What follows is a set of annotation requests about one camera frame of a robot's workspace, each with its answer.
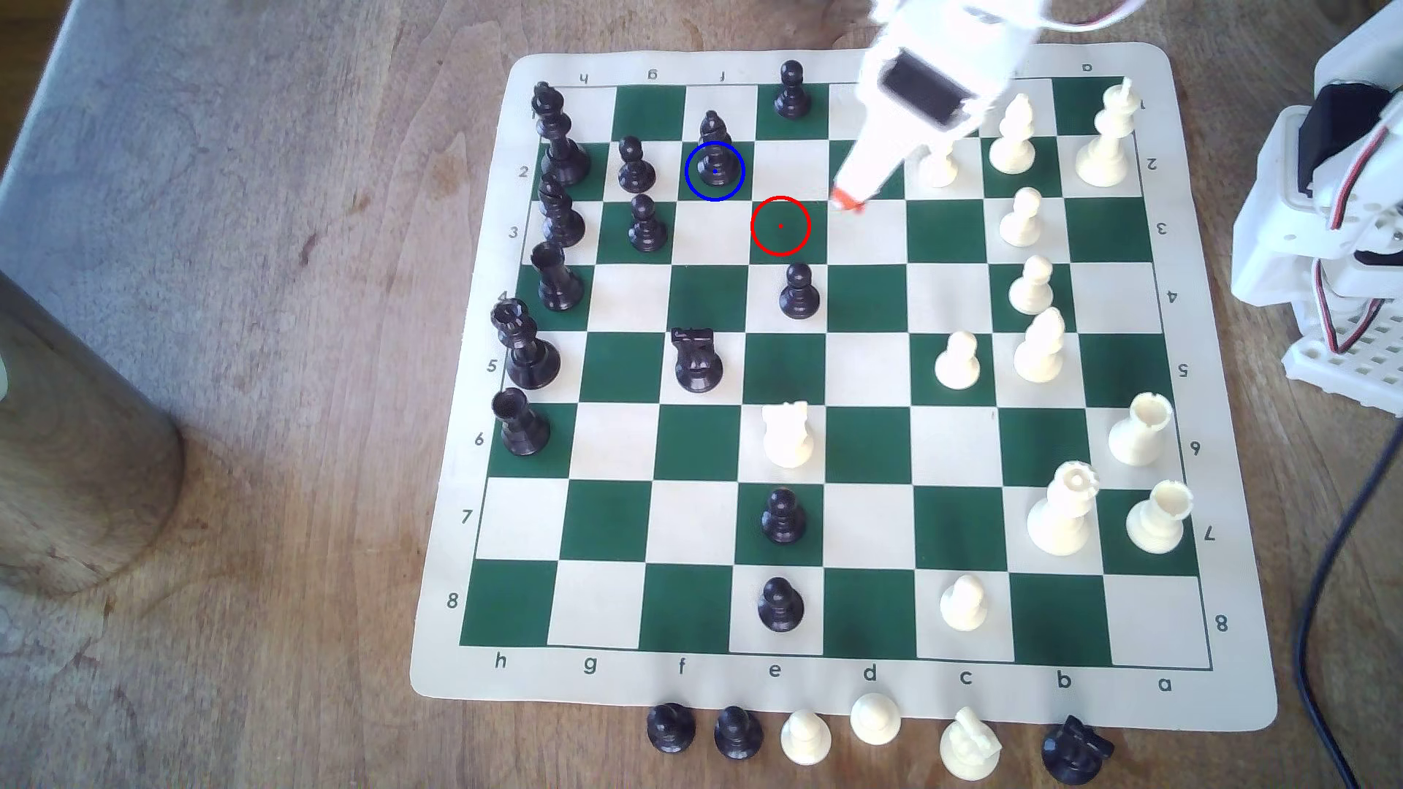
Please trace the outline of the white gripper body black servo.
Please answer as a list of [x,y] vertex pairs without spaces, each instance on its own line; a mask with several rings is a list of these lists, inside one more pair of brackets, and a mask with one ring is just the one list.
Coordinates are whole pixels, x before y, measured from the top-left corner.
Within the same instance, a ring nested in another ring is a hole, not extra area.
[[873,1],[854,94],[863,136],[974,133],[1042,27],[1044,1]]

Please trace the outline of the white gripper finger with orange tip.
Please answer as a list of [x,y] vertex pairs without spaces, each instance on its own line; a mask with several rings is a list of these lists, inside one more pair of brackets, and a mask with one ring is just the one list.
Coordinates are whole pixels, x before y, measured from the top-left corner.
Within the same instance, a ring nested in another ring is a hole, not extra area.
[[829,206],[860,209],[918,146],[918,117],[899,107],[870,107],[859,135],[833,175]]

